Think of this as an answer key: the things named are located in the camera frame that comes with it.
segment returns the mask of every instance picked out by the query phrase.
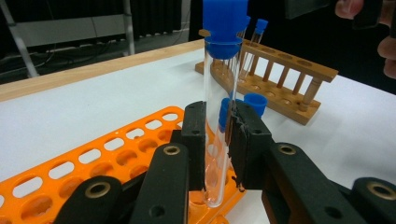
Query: orange test tube rack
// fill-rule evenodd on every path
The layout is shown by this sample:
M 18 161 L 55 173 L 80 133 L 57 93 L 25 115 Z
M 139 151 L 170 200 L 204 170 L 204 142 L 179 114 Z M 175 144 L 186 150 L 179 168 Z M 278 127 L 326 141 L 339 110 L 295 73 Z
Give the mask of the orange test tube rack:
M 169 142 L 172 131 L 181 128 L 183 116 L 182 109 L 166 107 L 1 182 L 0 224 L 53 223 L 83 181 L 110 175 L 125 183 L 147 171 L 155 148 Z M 233 175 L 229 170 L 227 180 Z M 217 208 L 207 207 L 200 191 L 189 196 L 189 223 L 216 224 L 228 223 L 225 215 L 244 193 L 227 181 L 224 202 Z

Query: human hand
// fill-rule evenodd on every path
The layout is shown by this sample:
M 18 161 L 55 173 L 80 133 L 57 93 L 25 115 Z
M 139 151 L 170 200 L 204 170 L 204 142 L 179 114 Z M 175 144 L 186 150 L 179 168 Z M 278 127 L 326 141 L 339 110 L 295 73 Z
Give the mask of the human hand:
M 364 0 L 338 0 L 335 14 L 344 19 L 352 20 L 363 8 Z M 393 11 L 396 6 L 394 0 L 384 0 L 379 22 L 390 27 Z M 388 77 L 396 78 L 396 39 L 390 36 L 378 45 L 378 53 L 385 58 L 384 73 Z

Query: wooden rack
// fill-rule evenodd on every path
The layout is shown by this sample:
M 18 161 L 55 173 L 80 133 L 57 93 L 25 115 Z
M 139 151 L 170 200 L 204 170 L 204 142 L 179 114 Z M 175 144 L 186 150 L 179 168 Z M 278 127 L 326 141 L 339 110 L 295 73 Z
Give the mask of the wooden rack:
M 268 99 L 267 106 L 269 108 L 303 125 L 305 125 L 318 111 L 320 102 L 314 100 L 314 98 L 321 83 L 323 81 L 332 82 L 338 74 L 338 71 L 329 67 L 309 62 L 305 59 L 277 49 L 268 48 L 261 44 L 251 44 L 250 41 L 244 40 L 241 58 L 243 59 L 248 53 L 253 55 L 251 67 L 248 71 L 243 70 L 243 72 L 247 72 L 247 76 L 243 80 L 238 81 L 238 92 L 242 94 L 250 92 L 262 94 Z M 256 67 L 260 58 L 268 60 L 262 77 L 256 75 Z M 284 66 L 277 83 L 269 80 L 274 63 Z M 221 67 L 222 62 L 215 61 L 211 69 L 212 76 L 220 85 L 222 85 Z M 283 86 L 290 69 L 300 72 L 293 90 Z M 195 70 L 203 74 L 204 63 L 196 64 Z M 299 91 L 306 76 L 311 76 L 312 80 L 306 92 L 301 94 Z

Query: blue test tube cap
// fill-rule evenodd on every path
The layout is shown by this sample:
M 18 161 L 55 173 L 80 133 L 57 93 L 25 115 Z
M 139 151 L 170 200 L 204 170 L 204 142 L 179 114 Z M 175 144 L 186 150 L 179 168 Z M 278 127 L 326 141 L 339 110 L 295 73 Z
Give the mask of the blue test tube cap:
M 247 16 L 247 18 L 246 18 L 247 27 L 250 24 L 250 20 L 251 20 L 251 18 L 249 16 Z
M 263 20 L 263 19 L 258 19 L 257 23 L 256 23 L 256 30 L 254 31 L 256 34 L 262 34 L 265 30 L 265 28 L 267 28 L 268 25 L 268 21 Z
M 225 124 L 227 122 L 228 103 L 230 103 L 230 98 L 224 98 L 221 100 L 221 108 L 219 112 L 219 129 L 222 133 L 225 131 Z
M 244 97 L 244 102 L 253 107 L 259 117 L 261 117 L 267 106 L 268 100 L 258 93 L 248 93 Z
M 236 34 L 245 30 L 248 0 L 204 0 L 204 29 L 210 36 L 205 46 L 214 59 L 231 59 L 242 39 Z

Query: glass test tube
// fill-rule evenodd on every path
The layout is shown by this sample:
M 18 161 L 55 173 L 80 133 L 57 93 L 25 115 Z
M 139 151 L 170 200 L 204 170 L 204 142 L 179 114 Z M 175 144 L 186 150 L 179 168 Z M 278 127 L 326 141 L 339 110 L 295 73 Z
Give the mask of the glass test tube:
M 245 33 L 246 33 L 246 31 L 247 31 L 247 28 L 248 28 L 248 25 L 249 25 L 249 23 L 250 23 L 250 17 L 249 16 L 246 16 L 246 18 L 245 18 L 245 22 L 246 22 L 246 28 L 243 30 L 243 31 L 240 31 L 240 32 L 238 32 L 237 34 L 236 34 L 236 36 L 237 37 L 239 37 L 239 38 L 241 38 L 242 40 L 245 38 Z M 232 61 L 227 61 L 226 62 L 226 64 L 227 64 L 227 66 L 233 66 L 232 65 Z
M 267 21 L 265 20 L 258 20 L 258 24 L 257 24 L 257 28 L 254 31 L 249 45 L 253 45 L 254 43 L 260 43 L 262 41 L 262 35 L 264 34 L 264 29 L 267 26 Z M 239 81 L 244 81 L 245 78 L 247 77 L 251 65 L 253 63 L 253 59 L 254 59 L 254 55 L 250 54 L 250 53 L 246 53 L 244 55 L 244 58 L 242 59 L 242 64 L 241 64 L 241 68 L 240 68 L 240 73 L 238 75 L 238 80 Z
M 239 72 L 240 43 L 216 44 L 205 41 L 205 192 L 204 201 L 209 207 L 217 207 L 224 196 L 225 181 L 229 168 L 229 144 L 231 114 L 234 107 L 236 82 Z M 226 56 L 214 54 L 226 49 Z

